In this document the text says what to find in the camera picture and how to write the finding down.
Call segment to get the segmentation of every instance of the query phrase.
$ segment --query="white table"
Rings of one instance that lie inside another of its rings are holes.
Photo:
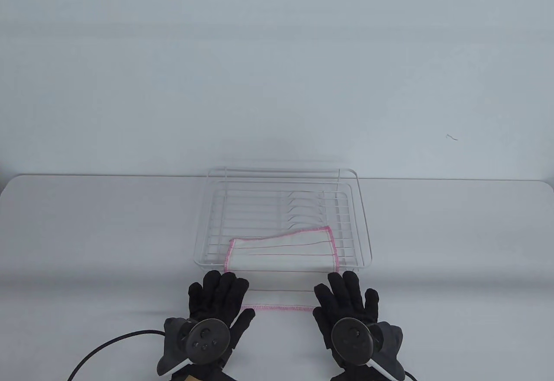
[[[0,196],[0,378],[60,381],[119,334],[187,314],[202,179],[22,176]],[[361,181],[364,286],[420,381],[550,379],[554,193],[532,181]],[[96,355],[79,380],[155,380],[159,336]],[[339,373],[311,314],[259,312],[227,372]]]

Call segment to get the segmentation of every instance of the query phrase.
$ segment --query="cable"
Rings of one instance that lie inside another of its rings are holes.
[[[75,375],[76,375],[77,371],[79,371],[79,369],[81,369],[81,367],[85,364],[85,362],[87,362],[93,355],[95,355],[96,352],[101,351],[103,348],[105,348],[105,347],[107,347],[107,346],[109,346],[113,343],[116,343],[118,341],[122,341],[123,339],[127,339],[127,338],[130,338],[132,336],[137,336],[137,335],[144,335],[144,334],[148,334],[148,333],[152,333],[154,335],[162,335],[162,336],[166,335],[165,332],[162,332],[162,331],[156,331],[154,329],[147,329],[146,331],[131,332],[131,333],[127,333],[125,335],[118,336],[117,338],[113,338],[111,341],[107,341],[106,343],[103,343],[102,345],[97,347],[95,350],[93,350],[91,353],[89,353],[89,355],[84,357],[83,360],[81,362],[79,362],[79,364],[75,367],[75,369],[73,370],[73,372],[69,376],[68,381],[72,381],[73,378],[75,378]]]
[[[411,379],[413,379],[413,381],[417,381],[417,379],[411,375],[408,371],[404,371],[406,373],[406,375],[408,375],[408,377],[410,377]]]

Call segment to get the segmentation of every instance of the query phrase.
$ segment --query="white cloth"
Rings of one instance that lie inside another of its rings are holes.
[[[338,271],[335,239],[328,226],[259,239],[230,241],[225,271],[250,282],[243,307],[312,310],[313,287]]]

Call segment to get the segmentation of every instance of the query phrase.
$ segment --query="wire dish rack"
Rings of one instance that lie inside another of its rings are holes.
[[[229,241],[330,226],[340,270],[372,259],[358,175],[351,169],[215,168],[206,177],[194,261],[223,271]]]

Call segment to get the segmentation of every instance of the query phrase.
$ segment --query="white wall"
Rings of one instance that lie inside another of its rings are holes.
[[[553,4],[0,0],[2,181],[249,159],[554,178]]]

